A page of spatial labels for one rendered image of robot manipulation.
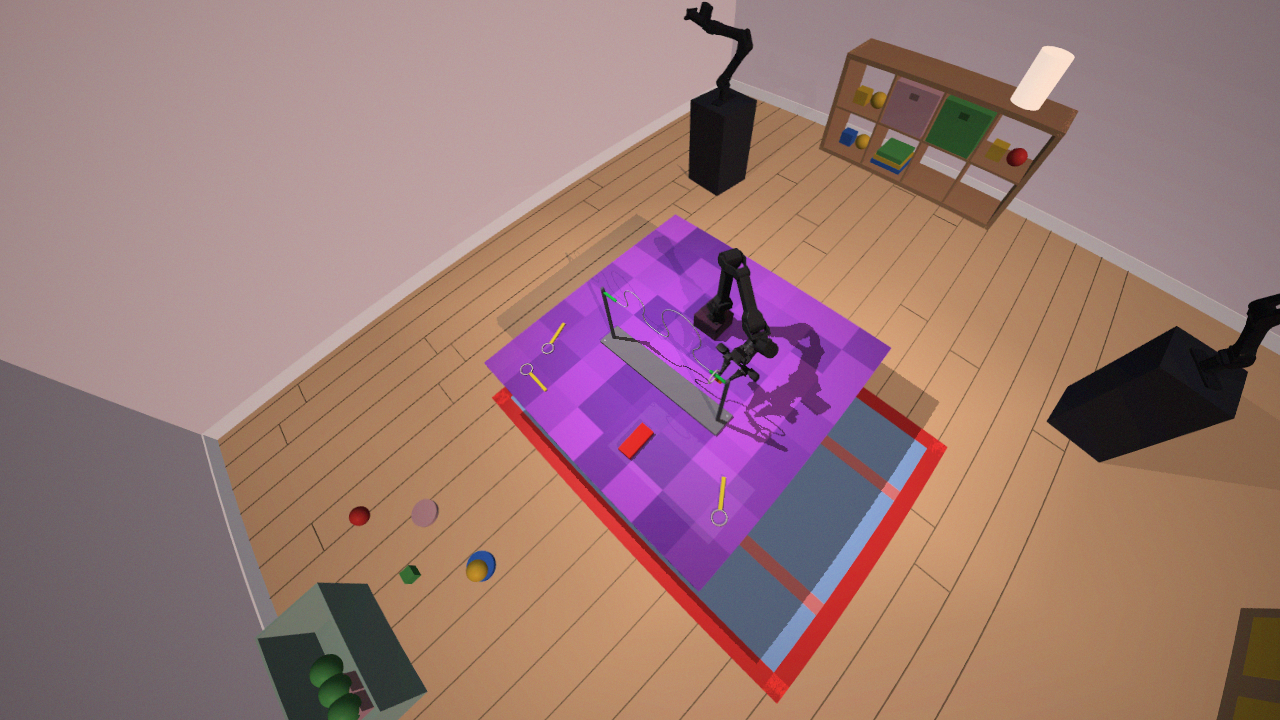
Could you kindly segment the red rectangular block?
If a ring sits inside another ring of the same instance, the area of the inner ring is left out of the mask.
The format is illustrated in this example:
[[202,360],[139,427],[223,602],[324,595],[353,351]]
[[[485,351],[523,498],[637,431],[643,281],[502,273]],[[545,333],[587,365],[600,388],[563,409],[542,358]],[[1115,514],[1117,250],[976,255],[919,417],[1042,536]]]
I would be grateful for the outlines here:
[[626,439],[623,445],[620,445],[618,448],[626,457],[631,459],[653,434],[654,432],[641,423],[640,427],[637,427],[637,429],[628,436],[628,439]]

